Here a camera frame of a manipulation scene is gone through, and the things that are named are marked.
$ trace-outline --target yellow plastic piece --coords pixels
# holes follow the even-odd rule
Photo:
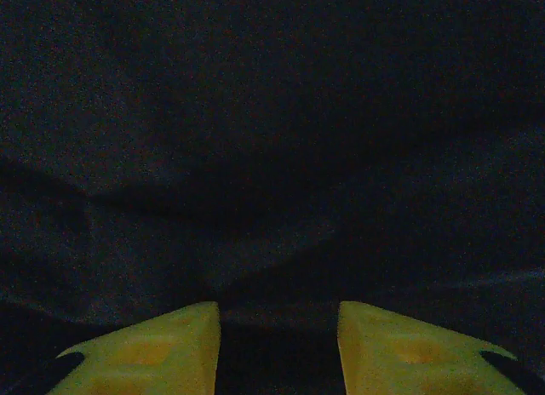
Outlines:
[[[479,355],[510,352],[363,303],[341,303],[338,345],[347,395],[524,394]]]
[[[214,302],[184,307],[62,354],[85,360],[51,395],[212,395],[220,350]]]

